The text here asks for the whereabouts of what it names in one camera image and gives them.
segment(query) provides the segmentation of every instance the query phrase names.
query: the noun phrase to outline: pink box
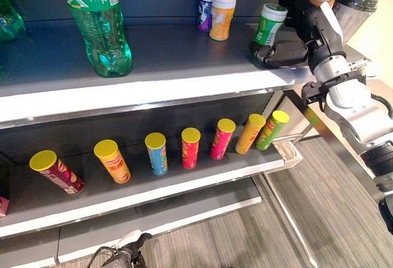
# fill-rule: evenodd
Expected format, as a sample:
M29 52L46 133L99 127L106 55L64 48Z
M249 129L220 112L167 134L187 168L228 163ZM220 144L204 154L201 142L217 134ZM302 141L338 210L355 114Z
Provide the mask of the pink box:
M4 217L7 213L8 208L8 199L5 199L0 196L0 217Z

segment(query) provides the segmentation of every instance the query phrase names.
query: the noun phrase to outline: wall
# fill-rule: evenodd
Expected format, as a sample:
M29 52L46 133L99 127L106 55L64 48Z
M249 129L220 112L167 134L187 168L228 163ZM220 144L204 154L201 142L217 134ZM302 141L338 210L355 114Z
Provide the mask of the wall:
M383 69L383 80L393 89L392 1L379 0L378 10L360 27L348 44L371 60L380 63Z

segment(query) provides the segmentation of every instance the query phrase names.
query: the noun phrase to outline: yellow chip can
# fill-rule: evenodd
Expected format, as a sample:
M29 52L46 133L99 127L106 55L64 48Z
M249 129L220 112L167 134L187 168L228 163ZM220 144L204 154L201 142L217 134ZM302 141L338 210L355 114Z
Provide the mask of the yellow chip can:
M249 115L247 124L244 126L240 138L235 146L237 153L247 153L265 123L266 119L260 114L253 113Z
M94 147L94 154L103 163L106 170L118 184L128 182L131 178L130 170L124 161L122 153L113 140L102 140Z

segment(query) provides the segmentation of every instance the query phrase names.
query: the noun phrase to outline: green plastic bottle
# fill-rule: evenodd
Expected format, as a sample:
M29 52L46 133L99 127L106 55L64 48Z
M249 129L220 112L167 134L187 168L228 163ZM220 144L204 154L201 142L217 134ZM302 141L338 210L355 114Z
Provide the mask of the green plastic bottle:
M67 0L67 3L96 73L102 77L126 76L132 57L124 37L119 0Z
M0 0L0 42L23 38L26 26L9 0Z

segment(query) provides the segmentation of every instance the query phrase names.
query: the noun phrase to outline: blue chip can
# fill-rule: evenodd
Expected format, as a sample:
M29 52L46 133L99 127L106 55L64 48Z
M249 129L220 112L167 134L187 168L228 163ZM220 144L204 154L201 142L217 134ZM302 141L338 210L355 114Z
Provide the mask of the blue chip can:
M145 138L145 145L155 175L165 175L168 172L165 142L165 136L161 133L151 133Z

